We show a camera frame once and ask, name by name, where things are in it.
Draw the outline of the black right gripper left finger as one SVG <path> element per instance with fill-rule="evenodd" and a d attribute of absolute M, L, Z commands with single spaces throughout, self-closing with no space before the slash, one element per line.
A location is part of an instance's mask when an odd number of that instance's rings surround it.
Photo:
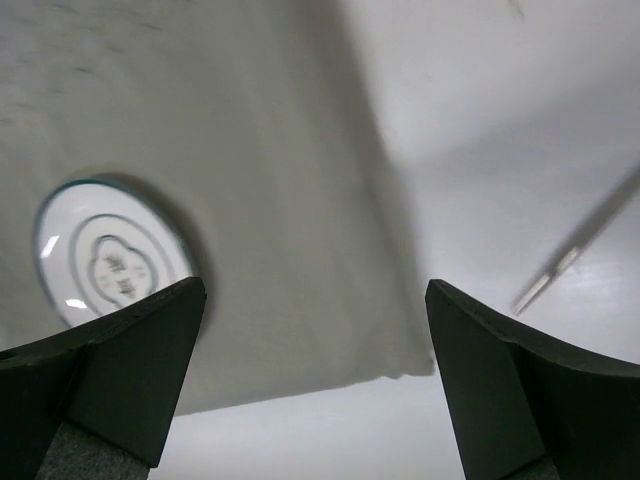
<path fill-rule="evenodd" d="M 206 290 L 183 279 L 1 353 L 4 479 L 145 479 L 159 465 Z"/>

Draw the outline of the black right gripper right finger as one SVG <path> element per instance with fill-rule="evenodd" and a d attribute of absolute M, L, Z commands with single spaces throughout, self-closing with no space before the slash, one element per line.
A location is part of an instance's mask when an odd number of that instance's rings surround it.
<path fill-rule="evenodd" d="M 502 315 L 443 280 L 426 310 L 468 479 L 636 479 L 639 367 Z"/>

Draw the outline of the silver table knife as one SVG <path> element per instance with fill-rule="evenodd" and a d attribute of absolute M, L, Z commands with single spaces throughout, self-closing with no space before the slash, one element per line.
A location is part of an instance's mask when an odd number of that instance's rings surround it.
<path fill-rule="evenodd" d="M 553 251 L 513 300 L 511 313 L 518 316 L 525 311 L 587 251 L 638 193 L 639 165 L 636 165 Z"/>

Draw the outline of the grey cloth placemat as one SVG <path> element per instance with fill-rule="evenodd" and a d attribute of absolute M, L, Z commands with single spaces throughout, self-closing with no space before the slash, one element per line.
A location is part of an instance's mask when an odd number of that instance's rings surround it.
<path fill-rule="evenodd" d="M 1 5 L 1 345 L 66 326 L 33 259 L 45 197 L 131 176 L 215 275 L 182 414 L 433 371 L 397 175 L 335 1 Z"/>

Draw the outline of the white plate blue rim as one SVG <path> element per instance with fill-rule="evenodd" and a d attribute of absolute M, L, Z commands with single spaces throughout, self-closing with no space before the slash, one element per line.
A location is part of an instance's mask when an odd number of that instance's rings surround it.
<path fill-rule="evenodd" d="M 128 307 L 187 277 L 215 297 L 215 275 L 187 211 L 131 176 L 66 182 L 34 218 L 33 259 L 68 327 Z"/>

